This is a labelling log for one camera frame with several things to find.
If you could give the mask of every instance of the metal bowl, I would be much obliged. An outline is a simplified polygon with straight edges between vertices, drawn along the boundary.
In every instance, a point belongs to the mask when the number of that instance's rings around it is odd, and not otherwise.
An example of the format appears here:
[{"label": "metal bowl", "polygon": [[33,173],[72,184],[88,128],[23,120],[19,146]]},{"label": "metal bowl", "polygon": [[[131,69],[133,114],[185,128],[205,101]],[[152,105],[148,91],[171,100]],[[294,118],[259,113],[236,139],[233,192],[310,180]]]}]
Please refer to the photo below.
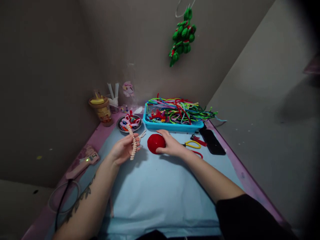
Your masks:
[{"label": "metal bowl", "polygon": [[[132,130],[133,132],[135,132],[135,131],[137,131],[137,130],[141,127],[141,125],[142,125],[142,119],[141,119],[139,116],[135,115],[135,114],[133,114],[133,116],[136,117],[137,119],[138,119],[138,118],[140,119],[140,123],[139,123],[138,127],[137,127],[136,129],[133,129],[133,130]],[[117,121],[117,128],[118,128],[121,132],[129,133],[128,131],[123,130],[122,127],[121,127],[121,125],[120,125],[120,122],[121,122],[122,119],[124,119],[124,117],[125,117],[125,116],[122,116],[122,117],[120,117],[120,118],[118,119],[118,121]]]}]

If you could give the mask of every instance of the pink device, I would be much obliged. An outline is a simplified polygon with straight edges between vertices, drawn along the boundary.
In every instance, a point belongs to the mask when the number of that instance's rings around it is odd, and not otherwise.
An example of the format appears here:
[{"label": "pink device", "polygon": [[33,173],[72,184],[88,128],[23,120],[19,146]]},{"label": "pink device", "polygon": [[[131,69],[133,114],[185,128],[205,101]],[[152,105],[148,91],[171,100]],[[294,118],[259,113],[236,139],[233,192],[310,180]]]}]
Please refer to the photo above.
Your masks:
[{"label": "pink device", "polygon": [[66,174],[66,179],[75,179],[80,173],[82,173],[89,165],[95,164],[99,159],[99,155],[93,150],[90,149],[86,153],[90,153],[89,156],[80,160],[80,164],[73,169],[71,172]]}]

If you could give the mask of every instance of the red ball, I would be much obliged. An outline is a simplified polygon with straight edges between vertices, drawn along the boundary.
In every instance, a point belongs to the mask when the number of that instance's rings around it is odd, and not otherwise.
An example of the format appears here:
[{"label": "red ball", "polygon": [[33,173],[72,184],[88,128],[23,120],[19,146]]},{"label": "red ball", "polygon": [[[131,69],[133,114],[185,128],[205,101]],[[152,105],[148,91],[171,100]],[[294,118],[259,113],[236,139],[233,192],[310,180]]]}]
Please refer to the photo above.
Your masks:
[{"label": "red ball", "polygon": [[164,140],[163,136],[160,134],[152,134],[149,139],[148,139],[148,148],[150,152],[154,154],[159,154],[156,153],[156,149],[158,147],[166,147],[166,141]]}]

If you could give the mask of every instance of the tattoo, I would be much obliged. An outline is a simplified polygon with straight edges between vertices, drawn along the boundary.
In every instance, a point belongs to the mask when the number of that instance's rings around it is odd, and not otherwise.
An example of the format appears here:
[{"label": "tattoo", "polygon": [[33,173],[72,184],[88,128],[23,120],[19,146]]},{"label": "tattoo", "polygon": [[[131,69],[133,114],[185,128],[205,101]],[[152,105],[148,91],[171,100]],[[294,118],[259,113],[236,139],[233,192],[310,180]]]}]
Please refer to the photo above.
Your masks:
[{"label": "tattoo", "polygon": [[83,197],[85,196],[85,199],[87,199],[88,195],[91,194],[91,189],[90,186],[93,183],[93,180],[96,178],[96,175],[93,176],[91,182],[89,183],[89,185],[86,187],[86,189],[83,191],[83,193],[79,196],[79,198],[76,200],[76,202],[74,203],[72,209],[68,212],[64,222],[68,222],[69,219],[72,217],[72,213],[74,210],[74,214],[77,212],[79,205],[80,205],[80,201],[83,199]]}]

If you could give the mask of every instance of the black phone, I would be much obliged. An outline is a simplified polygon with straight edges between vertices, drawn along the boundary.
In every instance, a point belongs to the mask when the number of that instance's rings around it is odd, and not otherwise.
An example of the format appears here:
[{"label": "black phone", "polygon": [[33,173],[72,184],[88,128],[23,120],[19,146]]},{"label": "black phone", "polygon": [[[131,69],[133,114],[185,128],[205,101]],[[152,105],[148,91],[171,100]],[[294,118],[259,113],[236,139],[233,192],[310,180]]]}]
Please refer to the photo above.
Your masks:
[{"label": "black phone", "polygon": [[223,147],[219,143],[218,139],[214,136],[213,132],[207,129],[206,126],[199,130],[204,141],[207,143],[207,147],[211,154],[213,155],[226,155]]}]

